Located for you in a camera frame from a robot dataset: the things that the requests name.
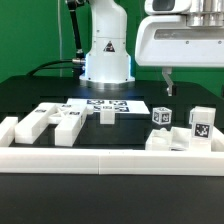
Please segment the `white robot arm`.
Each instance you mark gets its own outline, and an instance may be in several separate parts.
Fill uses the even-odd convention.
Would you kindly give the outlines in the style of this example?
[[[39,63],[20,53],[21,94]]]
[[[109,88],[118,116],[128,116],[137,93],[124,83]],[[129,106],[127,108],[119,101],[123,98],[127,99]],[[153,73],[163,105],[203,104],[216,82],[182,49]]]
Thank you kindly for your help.
[[[114,0],[66,0],[70,12],[88,3],[92,47],[73,60],[85,66],[80,81],[105,89],[131,84],[132,59],[126,51],[127,14]],[[224,0],[145,0],[147,17],[137,32],[134,60],[157,66],[168,85],[174,67],[224,67]]]

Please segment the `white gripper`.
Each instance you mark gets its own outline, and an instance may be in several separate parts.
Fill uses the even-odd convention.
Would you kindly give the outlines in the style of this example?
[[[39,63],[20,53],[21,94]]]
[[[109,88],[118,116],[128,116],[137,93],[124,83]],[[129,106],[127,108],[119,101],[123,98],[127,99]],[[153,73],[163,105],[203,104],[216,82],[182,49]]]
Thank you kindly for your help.
[[[171,67],[224,67],[224,27],[188,27],[181,15],[148,16],[138,28],[135,60],[164,67],[167,93],[175,96]]]

